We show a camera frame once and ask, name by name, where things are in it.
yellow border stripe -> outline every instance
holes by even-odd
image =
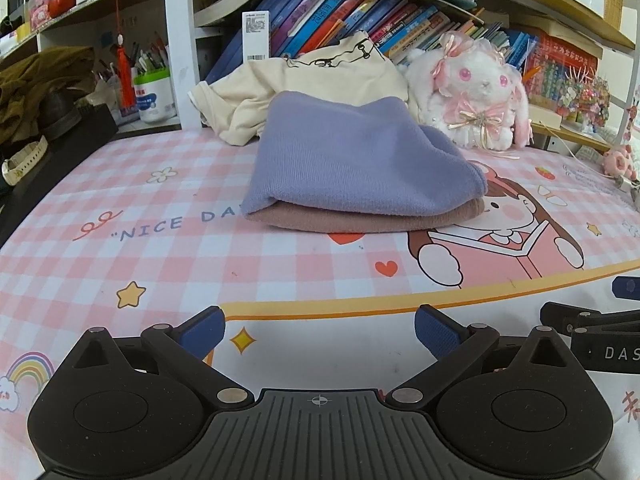
[[[640,268],[640,260],[613,264],[597,269],[574,270],[536,280],[499,283],[473,288],[441,290],[401,296],[349,298],[317,301],[237,302],[221,305],[226,320],[333,319],[339,317],[380,316],[412,312],[429,303],[437,308],[462,306],[488,301],[508,300],[547,292],[581,283],[594,282]]]

pinkish brown cloth layer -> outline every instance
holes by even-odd
[[[457,208],[435,216],[392,216],[345,211],[329,211],[276,202],[246,215],[255,222],[314,233],[395,233],[445,227],[477,217],[484,211],[484,201],[475,198]]]

wristwatch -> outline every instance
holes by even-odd
[[[39,142],[31,142],[11,158],[2,163],[2,182],[0,182],[0,194],[6,193],[11,187],[18,184],[40,161],[47,151],[47,139],[44,136]]]

red heart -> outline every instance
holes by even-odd
[[[391,278],[396,275],[396,272],[398,272],[398,264],[393,261],[389,261],[386,264],[376,262],[376,270],[383,276]]]
[[[354,233],[332,233],[329,235],[329,238],[333,240],[338,245],[346,245],[357,242],[364,235],[354,234]]]

pink pig toy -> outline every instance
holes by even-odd
[[[520,73],[487,40],[446,32],[440,43],[443,48],[408,55],[404,75],[420,122],[466,148],[526,146],[532,133]]]
[[[604,174],[609,176],[626,176],[630,180],[635,180],[638,176],[631,158],[631,146],[628,144],[614,146],[605,153],[602,167]]]

